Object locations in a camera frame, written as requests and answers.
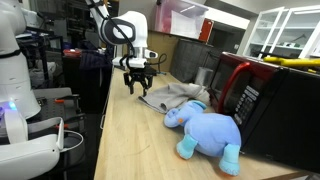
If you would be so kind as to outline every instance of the white robot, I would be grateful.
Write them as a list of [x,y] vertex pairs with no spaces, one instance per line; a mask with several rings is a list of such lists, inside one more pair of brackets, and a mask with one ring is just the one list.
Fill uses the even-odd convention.
[[[146,59],[156,58],[157,53],[147,49],[145,16],[129,11],[110,18],[102,0],[86,0],[86,3],[102,41],[128,44],[128,54],[115,58],[113,63],[130,69],[125,74],[125,83],[131,88],[131,93],[135,81],[140,81],[145,90],[150,88],[152,76],[146,71]],[[63,148],[63,120],[53,118],[39,124],[26,123],[26,119],[39,113],[40,106],[30,86],[26,58],[15,39],[26,27],[18,0],[0,1],[0,22],[0,137],[7,136],[10,142],[0,145],[0,179],[30,179],[52,169],[59,160],[60,152],[68,150]],[[57,135],[28,139],[28,133],[56,124],[59,124]]]

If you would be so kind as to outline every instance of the microwave door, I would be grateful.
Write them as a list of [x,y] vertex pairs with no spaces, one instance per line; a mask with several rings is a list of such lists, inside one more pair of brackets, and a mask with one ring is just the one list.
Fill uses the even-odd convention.
[[231,89],[232,85],[234,84],[235,80],[238,79],[239,75],[245,71],[249,71],[250,70],[250,62],[244,62],[239,64],[236,69],[233,71],[233,73],[231,74],[230,78],[228,79],[226,85],[224,86],[220,98],[219,98],[219,102],[218,102],[218,113],[220,114],[224,114],[224,104],[225,104],[225,99],[226,96],[229,92],[229,90]]

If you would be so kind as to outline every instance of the black microwave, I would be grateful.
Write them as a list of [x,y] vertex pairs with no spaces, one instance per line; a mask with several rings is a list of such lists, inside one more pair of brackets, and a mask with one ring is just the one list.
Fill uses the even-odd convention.
[[320,172],[320,76],[230,53],[210,88],[214,110],[237,123],[244,153]]

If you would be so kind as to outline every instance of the blue light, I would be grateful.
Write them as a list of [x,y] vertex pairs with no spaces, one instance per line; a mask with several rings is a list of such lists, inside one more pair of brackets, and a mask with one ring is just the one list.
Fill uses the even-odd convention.
[[13,102],[9,102],[9,106],[12,110],[17,110],[17,107]]

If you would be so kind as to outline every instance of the white cabinet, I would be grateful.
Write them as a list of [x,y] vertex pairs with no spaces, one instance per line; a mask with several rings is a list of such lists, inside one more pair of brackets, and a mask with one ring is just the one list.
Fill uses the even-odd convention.
[[320,34],[320,6],[285,9],[259,14],[244,56],[261,58],[260,52],[278,56],[309,57]]

